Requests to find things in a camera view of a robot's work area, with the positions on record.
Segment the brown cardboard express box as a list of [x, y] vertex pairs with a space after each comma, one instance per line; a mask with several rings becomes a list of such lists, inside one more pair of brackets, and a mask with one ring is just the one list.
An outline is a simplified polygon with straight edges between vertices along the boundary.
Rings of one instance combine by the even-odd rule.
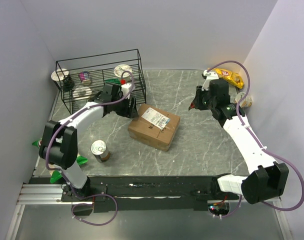
[[142, 104], [138, 118], [129, 124], [129, 136], [145, 145], [168, 151], [179, 128], [181, 118], [152, 105]]

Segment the red black utility knife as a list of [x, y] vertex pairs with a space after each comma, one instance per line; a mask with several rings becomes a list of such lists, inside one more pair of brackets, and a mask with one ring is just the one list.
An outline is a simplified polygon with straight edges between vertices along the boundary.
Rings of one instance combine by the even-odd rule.
[[188, 111], [192, 110], [192, 109], [196, 109], [196, 103], [193, 101], [190, 103], [189, 107], [188, 107]]

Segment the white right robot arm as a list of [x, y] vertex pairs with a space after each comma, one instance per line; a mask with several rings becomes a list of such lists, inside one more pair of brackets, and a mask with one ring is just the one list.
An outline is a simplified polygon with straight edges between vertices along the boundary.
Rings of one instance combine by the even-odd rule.
[[219, 78], [209, 82], [209, 88], [196, 87], [190, 109], [210, 110], [214, 119], [229, 134], [246, 163], [249, 175], [221, 174], [213, 178], [210, 193], [222, 199], [228, 193], [242, 195], [250, 204], [256, 204], [284, 193], [289, 169], [263, 152], [249, 133], [249, 122], [242, 108], [231, 102], [229, 84]]

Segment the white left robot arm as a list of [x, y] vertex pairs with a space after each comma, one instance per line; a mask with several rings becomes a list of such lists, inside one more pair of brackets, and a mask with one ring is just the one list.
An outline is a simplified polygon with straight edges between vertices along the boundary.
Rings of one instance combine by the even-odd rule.
[[54, 170], [61, 172], [79, 201], [90, 197], [91, 181], [77, 163], [78, 138], [93, 122], [111, 112], [129, 119], [138, 117], [136, 98], [131, 96], [134, 88], [132, 83], [108, 82], [70, 117], [45, 124], [39, 156], [46, 166], [53, 165]]

